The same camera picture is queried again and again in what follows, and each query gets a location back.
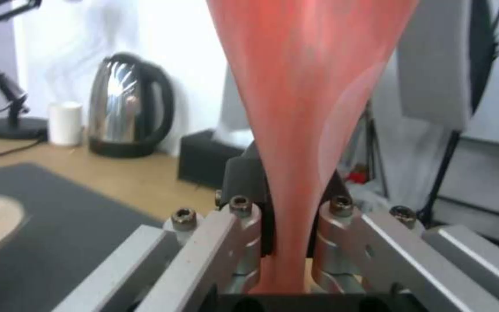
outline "electric kettle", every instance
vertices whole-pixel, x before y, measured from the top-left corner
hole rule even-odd
[[[91,90],[90,150],[120,158],[149,155],[170,131],[174,111],[162,69],[127,53],[105,58]]]

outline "screw head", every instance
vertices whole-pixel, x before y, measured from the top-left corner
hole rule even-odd
[[[350,217],[353,213],[351,198],[337,195],[331,199],[330,212],[338,217]]]
[[[394,206],[390,208],[390,214],[393,215],[396,220],[400,221],[408,229],[413,229],[415,226],[415,221],[417,220],[417,215],[415,211],[406,206]]]
[[[230,212],[240,218],[249,217],[251,215],[252,202],[243,195],[236,195],[230,198],[228,205],[230,206]]]
[[[172,216],[172,227],[177,231],[191,231],[198,225],[196,211],[191,208],[180,208]]]
[[[222,197],[222,190],[215,190],[215,207],[220,206],[220,198]]]

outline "pink material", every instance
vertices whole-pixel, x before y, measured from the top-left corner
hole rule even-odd
[[[416,0],[207,2],[275,206],[256,292],[302,292],[317,204]]]

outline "desk mat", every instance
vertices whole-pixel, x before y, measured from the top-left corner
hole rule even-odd
[[[0,168],[25,223],[0,250],[0,311],[52,310],[139,225],[162,223],[34,164]]]

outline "desk lamp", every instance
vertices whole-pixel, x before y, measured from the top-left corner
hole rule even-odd
[[[12,2],[12,0],[0,0],[0,6]],[[9,20],[18,14],[38,8],[42,0],[28,0],[24,5],[0,14],[0,22]],[[39,118],[19,118],[19,114],[27,113],[28,108],[24,106],[26,92],[17,83],[0,72],[0,91],[5,96],[9,114],[6,118],[0,118],[0,138],[14,140],[31,140],[38,138],[47,130],[47,122]]]

